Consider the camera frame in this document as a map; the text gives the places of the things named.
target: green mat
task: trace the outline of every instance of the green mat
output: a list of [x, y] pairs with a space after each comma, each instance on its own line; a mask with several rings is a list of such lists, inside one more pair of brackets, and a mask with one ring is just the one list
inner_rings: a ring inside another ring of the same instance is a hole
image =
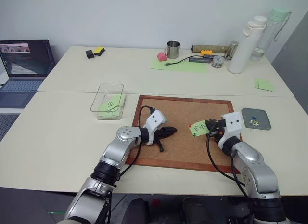
[[165, 63], [175, 63], [178, 62], [178, 59], [167, 60], [160, 62], [158, 59], [155, 59], [152, 62], [151, 69], [159, 69], [159, 70], [167, 70], [167, 71], [187, 71], [187, 72], [197, 72], [197, 73], [205, 73], [206, 66], [205, 63], [193, 63], [189, 62], [188, 59], [174, 65], [166, 66]]

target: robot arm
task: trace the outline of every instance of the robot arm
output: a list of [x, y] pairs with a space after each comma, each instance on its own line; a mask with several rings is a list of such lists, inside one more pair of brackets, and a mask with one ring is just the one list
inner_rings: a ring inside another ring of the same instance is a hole
[[165, 122], [164, 115], [155, 110], [143, 128], [124, 126], [118, 129], [115, 139], [108, 145], [93, 173], [86, 179], [67, 209], [64, 217], [66, 222], [63, 223], [72, 221], [82, 224], [104, 223], [111, 209], [111, 193], [116, 187], [115, 182], [120, 180], [120, 171], [130, 150], [143, 142], [151, 145], [158, 127]]
[[213, 120], [206, 122], [210, 129], [215, 130], [213, 136], [219, 148], [233, 157], [234, 166], [243, 176], [248, 197], [252, 201], [254, 223], [289, 223], [284, 214], [274, 171], [265, 164], [260, 152], [240, 140], [241, 114], [228, 113], [222, 119], [222, 128], [214, 128]]

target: pink object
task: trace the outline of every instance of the pink object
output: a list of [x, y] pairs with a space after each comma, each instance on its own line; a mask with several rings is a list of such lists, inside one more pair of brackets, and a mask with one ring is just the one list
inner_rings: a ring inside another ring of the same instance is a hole
[[160, 62], [166, 61], [166, 60], [167, 60], [167, 56], [166, 56], [165, 53], [163, 53], [163, 52], [158, 53], [157, 58], [158, 58], [158, 60], [159, 60]]

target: metal mug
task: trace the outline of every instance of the metal mug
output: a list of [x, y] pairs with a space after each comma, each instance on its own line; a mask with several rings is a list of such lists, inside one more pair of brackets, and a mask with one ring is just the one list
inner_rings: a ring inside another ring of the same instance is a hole
[[167, 46], [165, 47], [165, 55], [169, 59], [176, 59], [179, 56], [180, 43], [177, 41], [169, 41], [167, 42]]

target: laptop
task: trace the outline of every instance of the laptop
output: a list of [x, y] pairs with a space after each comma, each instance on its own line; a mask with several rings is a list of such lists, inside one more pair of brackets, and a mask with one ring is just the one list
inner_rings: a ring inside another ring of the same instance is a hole
[[0, 41], [9, 80], [0, 88], [0, 108], [24, 108], [55, 66], [48, 40]]

